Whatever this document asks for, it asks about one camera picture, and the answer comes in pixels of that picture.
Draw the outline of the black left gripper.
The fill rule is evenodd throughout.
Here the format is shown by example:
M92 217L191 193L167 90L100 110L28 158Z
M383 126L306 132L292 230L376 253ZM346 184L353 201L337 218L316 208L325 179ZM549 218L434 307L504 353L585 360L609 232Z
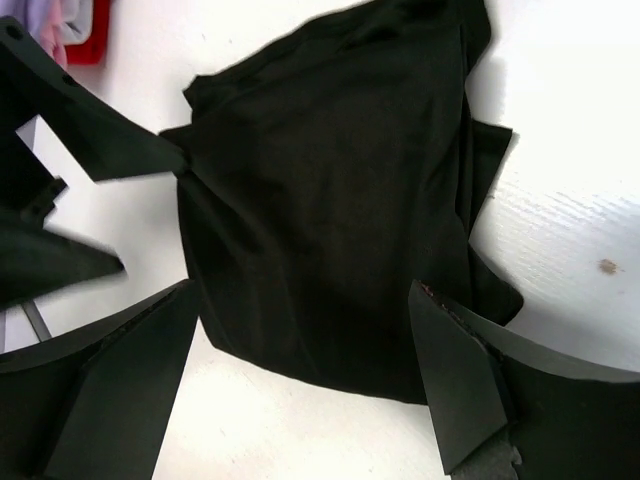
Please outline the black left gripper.
M77 83L13 17L1 19L1 306L119 276L115 252L44 228L67 188L33 152L36 116L88 176L107 181L184 170L181 149Z

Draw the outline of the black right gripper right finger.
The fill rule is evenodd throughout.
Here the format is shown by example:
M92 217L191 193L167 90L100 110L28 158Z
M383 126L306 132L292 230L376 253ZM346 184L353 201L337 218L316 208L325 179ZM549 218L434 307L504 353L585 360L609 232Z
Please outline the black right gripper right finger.
M543 346L419 282L409 311L450 478L638 478L638 373Z

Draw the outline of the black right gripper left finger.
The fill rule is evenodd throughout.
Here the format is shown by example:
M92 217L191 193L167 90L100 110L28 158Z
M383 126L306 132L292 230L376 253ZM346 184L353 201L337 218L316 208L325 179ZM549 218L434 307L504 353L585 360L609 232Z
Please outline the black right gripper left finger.
M149 479L198 318L180 281L1 356L4 479Z

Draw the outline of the black t-shirt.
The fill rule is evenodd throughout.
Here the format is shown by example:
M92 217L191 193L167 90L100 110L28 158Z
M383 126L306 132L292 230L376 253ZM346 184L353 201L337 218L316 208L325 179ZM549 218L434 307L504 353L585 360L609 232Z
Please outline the black t-shirt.
M469 243L511 140L465 83L481 1L371 1L185 90L164 137L211 344L312 385L422 404L407 299L422 281L498 324L522 307Z

